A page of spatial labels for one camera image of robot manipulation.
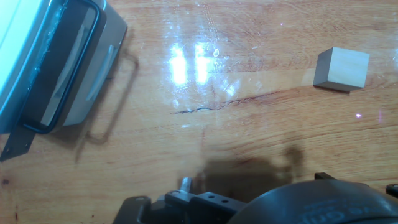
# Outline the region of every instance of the glossy table surface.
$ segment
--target glossy table surface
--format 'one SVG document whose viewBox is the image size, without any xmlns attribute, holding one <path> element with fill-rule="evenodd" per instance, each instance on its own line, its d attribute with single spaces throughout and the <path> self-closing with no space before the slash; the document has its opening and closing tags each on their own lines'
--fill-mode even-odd
<svg viewBox="0 0 398 224">
<path fill-rule="evenodd" d="M 396 0 L 109 3 L 115 72 L 82 125 L 0 164 L 0 223 L 109 224 L 185 176 L 245 202 L 314 172 L 398 182 Z M 330 47 L 370 54 L 364 89 L 312 86 Z"/>
</svg>

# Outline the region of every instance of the wooden block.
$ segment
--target wooden block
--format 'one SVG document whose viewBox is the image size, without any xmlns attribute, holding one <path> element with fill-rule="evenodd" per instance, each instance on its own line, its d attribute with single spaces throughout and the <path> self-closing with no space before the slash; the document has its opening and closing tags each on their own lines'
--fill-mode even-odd
<svg viewBox="0 0 398 224">
<path fill-rule="evenodd" d="M 314 86 L 351 91 L 365 87 L 369 54 L 332 47 L 318 56 Z"/>
</svg>

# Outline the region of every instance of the wood grain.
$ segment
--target wood grain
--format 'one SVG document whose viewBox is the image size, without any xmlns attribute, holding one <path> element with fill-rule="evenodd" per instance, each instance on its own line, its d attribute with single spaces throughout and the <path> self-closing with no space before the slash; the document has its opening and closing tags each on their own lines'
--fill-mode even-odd
<svg viewBox="0 0 398 224">
<path fill-rule="evenodd" d="M 184 176 L 244 201 L 314 172 L 398 182 L 396 0 L 109 3 L 129 24 L 113 76 L 86 122 L 0 164 L 0 223 L 109 224 Z M 364 89 L 312 86 L 331 47 L 370 54 Z"/>
</svg>

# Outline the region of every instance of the crack in wood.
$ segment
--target crack in wood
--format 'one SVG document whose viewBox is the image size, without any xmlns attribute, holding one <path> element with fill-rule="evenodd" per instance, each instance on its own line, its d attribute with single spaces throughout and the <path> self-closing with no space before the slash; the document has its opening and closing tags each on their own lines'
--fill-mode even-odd
<svg viewBox="0 0 398 224">
<path fill-rule="evenodd" d="M 212 111 L 217 111 L 217 110 L 221 110 L 221 109 L 223 109 L 223 108 L 229 106 L 229 105 L 232 104 L 232 103 L 237 103 L 237 104 L 240 104 L 240 103 L 249 103 L 249 102 L 251 102 L 251 101 L 253 101 L 253 100 L 258 100 L 258 99 L 261 99 L 261 98 L 263 98 L 263 97 L 270 96 L 270 95 L 273 95 L 273 94 L 276 94 L 276 93 L 278 93 L 278 91 L 271 92 L 271 93 L 266 93 L 266 94 L 259 95 L 259 96 L 246 97 L 246 98 L 239 99 L 239 100 L 231 100 L 231 101 L 222 102 L 222 103 L 221 103 L 219 106 L 217 106 L 217 107 L 202 106 L 202 107 L 199 107 L 199 108 L 194 109 L 194 110 L 178 111 L 178 112 L 174 112 L 174 113 L 171 113 L 171 114 L 194 113 L 194 112 L 199 112 L 199 111 L 201 111 L 201 110 L 212 110 Z"/>
</svg>

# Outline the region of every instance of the metal handle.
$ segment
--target metal handle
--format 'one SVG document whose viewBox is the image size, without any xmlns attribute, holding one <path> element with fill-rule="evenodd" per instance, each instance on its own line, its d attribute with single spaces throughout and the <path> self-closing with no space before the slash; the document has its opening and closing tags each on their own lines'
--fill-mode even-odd
<svg viewBox="0 0 398 224">
<path fill-rule="evenodd" d="M 60 99 L 57 109 L 55 110 L 54 116 L 53 116 L 51 122 L 49 122 L 49 125 L 43 128 L 40 125 L 27 124 L 27 123 L 23 124 L 23 127 L 30 129 L 39 134 L 47 134 L 47 133 L 51 132 L 54 129 L 55 125 L 58 123 L 58 121 L 61 117 L 61 113 L 65 107 L 67 100 L 68 100 L 68 97 L 69 97 L 69 94 L 73 87 L 73 84 L 79 74 L 80 67 L 85 60 L 89 60 L 88 58 L 85 58 L 85 56 L 86 56 L 87 52 L 89 50 L 91 50 L 90 47 L 92 47 L 91 45 L 93 44 L 93 39 L 99 39 L 99 37 L 102 34 L 102 30 L 105 25 L 105 22 L 106 22 L 105 12 L 95 2 L 93 2 L 92 0 L 79 0 L 79 1 L 82 4 L 85 4 L 86 6 L 94 9 L 94 11 L 95 11 L 94 23 L 90 28 L 88 38 L 86 39 L 86 41 L 84 43 L 82 51 L 81 51 L 81 53 L 78 57 L 78 60 L 76 62 L 76 65 L 73 68 L 72 75 L 70 76 L 68 84 L 67 84 L 65 91 Z"/>
</svg>

